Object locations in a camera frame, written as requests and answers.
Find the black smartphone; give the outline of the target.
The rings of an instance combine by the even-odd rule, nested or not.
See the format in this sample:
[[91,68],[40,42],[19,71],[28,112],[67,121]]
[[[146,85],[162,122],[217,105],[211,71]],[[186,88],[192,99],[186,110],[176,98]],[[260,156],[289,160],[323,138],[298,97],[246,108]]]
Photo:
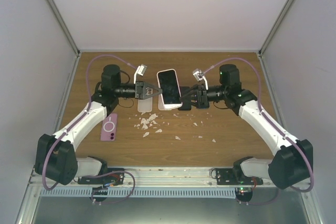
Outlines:
[[[180,92],[181,96],[185,95],[188,91],[189,87],[186,86],[180,86]],[[191,100],[190,98],[183,98],[182,106],[178,108],[179,111],[190,111],[192,109],[192,106],[190,104]]]

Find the beige phone case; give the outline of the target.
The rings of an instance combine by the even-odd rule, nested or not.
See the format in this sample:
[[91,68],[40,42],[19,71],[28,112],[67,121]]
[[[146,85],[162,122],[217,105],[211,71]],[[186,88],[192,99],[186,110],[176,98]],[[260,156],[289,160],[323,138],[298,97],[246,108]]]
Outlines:
[[177,109],[181,106],[181,104],[164,104],[163,97],[159,95],[158,97],[158,109],[162,111],[169,111],[172,109]]

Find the beige phone with ring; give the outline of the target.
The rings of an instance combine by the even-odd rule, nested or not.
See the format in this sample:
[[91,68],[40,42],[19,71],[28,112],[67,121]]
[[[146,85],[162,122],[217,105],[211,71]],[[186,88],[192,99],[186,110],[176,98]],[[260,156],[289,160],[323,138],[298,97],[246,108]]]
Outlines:
[[161,96],[164,104],[181,104],[181,92],[178,83],[177,73],[174,69],[159,71],[157,74],[159,88],[162,89]]

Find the purple phone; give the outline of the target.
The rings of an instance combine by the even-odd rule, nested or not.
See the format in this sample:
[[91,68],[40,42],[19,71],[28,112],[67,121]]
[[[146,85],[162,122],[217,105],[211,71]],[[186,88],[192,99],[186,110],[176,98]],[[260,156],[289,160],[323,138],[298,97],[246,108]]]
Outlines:
[[112,142],[116,140],[118,115],[111,113],[102,122],[100,141]]

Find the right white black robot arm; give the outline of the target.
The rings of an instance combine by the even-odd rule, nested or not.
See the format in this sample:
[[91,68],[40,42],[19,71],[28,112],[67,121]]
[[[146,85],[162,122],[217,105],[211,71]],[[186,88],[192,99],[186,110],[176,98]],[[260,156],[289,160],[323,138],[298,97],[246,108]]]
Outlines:
[[225,64],[219,68],[218,86],[209,86],[205,73],[193,71],[196,84],[185,91],[181,100],[198,109],[209,108],[210,102],[224,101],[228,109],[247,122],[269,147],[272,159],[244,157],[233,164],[233,180],[240,185],[251,177],[269,179],[279,189],[294,188],[295,184],[310,180],[306,189],[314,186],[313,146],[299,140],[285,130],[261,105],[260,98],[243,89],[238,68]]

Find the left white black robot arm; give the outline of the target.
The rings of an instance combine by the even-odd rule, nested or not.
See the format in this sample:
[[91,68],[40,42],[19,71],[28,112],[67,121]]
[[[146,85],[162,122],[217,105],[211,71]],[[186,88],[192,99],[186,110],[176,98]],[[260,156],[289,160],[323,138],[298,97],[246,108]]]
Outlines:
[[96,157],[77,158],[77,148],[113,112],[120,98],[145,100],[161,93],[159,87],[144,81],[122,83],[120,67],[105,66],[101,82],[94,94],[89,95],[85,108],[59,131],[39,138],[34,168],[42,176],[44,188],[49,189],[48,179],[62,185],[68,185],[76,177],[92,179],[96,184],[106,182],[106,162]]

